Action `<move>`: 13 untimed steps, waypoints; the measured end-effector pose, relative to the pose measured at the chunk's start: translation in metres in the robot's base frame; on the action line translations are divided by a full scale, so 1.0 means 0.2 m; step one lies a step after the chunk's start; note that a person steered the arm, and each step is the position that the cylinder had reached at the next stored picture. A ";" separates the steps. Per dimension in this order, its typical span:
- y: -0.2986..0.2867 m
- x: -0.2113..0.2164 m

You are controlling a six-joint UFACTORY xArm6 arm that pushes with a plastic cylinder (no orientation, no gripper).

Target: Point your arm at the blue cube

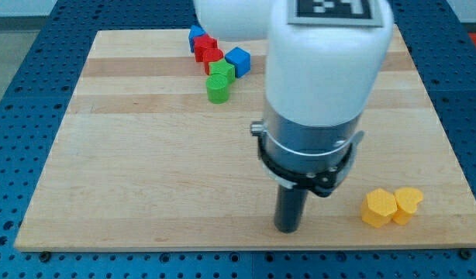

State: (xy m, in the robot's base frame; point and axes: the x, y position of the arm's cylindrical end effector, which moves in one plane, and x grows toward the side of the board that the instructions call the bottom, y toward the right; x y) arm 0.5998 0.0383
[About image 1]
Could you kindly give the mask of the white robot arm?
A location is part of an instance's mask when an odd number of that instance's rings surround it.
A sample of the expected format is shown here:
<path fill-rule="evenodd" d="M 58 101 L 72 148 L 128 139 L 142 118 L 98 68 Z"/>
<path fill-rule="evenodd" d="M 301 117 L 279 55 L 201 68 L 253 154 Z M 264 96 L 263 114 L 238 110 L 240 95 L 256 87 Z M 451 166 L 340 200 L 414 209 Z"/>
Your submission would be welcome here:
<path fill-rule="evenodd" d="M 330 195 L 350 171 L 393 34 L 386 1 L 195 0 L 224 41 L 266 40 L 265 102 L 253 123 L 264 169 L 285 188 Z"/>

